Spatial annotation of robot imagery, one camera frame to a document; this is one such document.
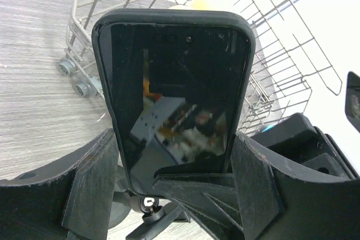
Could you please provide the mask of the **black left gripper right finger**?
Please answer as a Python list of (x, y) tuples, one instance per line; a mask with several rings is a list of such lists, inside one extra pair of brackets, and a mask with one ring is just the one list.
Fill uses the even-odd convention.
[(359, 180), (308, 168), (239, 134), (230, 174), (161, 174), (154, 189), (214, 239), (358, 239)]

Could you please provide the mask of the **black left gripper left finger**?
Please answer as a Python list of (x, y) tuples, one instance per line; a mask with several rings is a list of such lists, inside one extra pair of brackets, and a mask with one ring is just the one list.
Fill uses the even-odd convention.
[(106, 239), (118, 166), (106, 129), (74, 152), (1, 180), (1, 239)]

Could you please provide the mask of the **black smartphone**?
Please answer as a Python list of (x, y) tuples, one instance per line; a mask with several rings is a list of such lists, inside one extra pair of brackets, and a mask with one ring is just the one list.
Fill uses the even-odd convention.
[(255, 51), (242, 16), (120, 8), (92, 45), (132, 192), (159, 196), (160, 174), (226, 171)]

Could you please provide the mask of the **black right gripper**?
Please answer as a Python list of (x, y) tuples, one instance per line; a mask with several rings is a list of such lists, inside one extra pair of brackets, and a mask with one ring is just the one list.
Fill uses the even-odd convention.
[(295, 113), (251, 137), (262, 146), (321, 173), (356, 179), (357, 172), (334, 140)]

